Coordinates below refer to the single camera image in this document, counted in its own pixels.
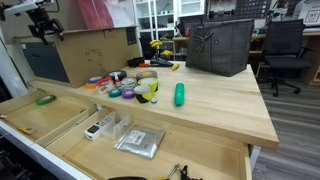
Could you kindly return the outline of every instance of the gray floor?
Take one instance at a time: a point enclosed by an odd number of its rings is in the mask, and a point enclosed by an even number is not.
[[[320,180],[320,87],[293,84],[301,94],[280,86],[277,98],[270,85],[260,85],[280,144],[261,150],[254,180]]]

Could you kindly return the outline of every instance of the green cylinder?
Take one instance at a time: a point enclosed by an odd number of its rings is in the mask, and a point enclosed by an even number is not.
[[[181,106],[184,103],[184,84],[178,83],[176,85],[176,93],[174,95],[174,104]]]

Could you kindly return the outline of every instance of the small plastic bag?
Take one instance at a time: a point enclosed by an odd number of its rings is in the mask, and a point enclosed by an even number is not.
[[[165,131],[133,126],[114,147],[121,151],[131,152],[152,159],[164,134]]]

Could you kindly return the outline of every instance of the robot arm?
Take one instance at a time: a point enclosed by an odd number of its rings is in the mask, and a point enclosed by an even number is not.
[[[20,15],[26,12],[34,25],[28,25],[32,35],[40,38],[44,44],[48,44],[45,35],[56,34],[61,41],[63,38],[63,27],[58,19],[50,19],[47,11],[42,8],[44,5],[53,4],[54,0],[19,0],[18,5],[0,4],[0,19],[6,20],[9,15]]]

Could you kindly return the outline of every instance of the open drawer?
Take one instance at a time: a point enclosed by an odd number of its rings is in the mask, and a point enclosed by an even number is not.
[[[90,141],[84,131],[111,110],[102,109],[59,137],[45,149],[93,179],[142,176],[149,180],[166,177],[175,164],[188,165],[192,178],[251,179],[247,145],[172,125],[147,117],[133,117],[133,124],[166,131],[154,159],[116,150],[117,140],[100,136]],[[180,179],[180,174],[172,177]]]
[[[8,134],[21,137],[21,142],[25,142],[27,138],[29,142],[45,147],[96,111],[92,102],[56,94],[55,101],[41,106],[36,105],[35,101],[45,95],[46,92],[36,90],[1,103],[0,114],[7,116],[1,120],[1,127]],[[18,127],[31,127],[36,132],[27,135],[19,132],[16,129]]]

